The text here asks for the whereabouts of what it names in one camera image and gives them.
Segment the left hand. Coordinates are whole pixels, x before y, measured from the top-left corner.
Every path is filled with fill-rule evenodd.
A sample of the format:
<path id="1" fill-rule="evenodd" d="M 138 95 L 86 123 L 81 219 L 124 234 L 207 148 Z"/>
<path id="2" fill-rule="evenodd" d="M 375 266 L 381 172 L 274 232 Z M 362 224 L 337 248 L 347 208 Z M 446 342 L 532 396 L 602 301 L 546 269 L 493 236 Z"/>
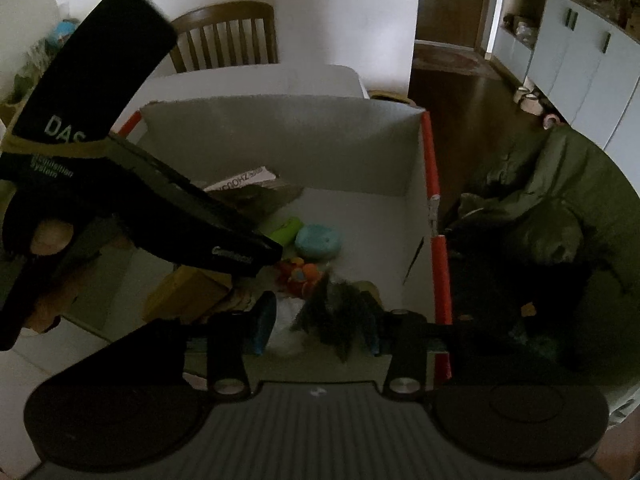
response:
<path id="1" fill-rule="evenodd" d="M 74 228 L 65 222 L 47 221 L 38 226 L 30 251 L 37 256 L 52 256 L 70 244 L 74 234 Z"/>

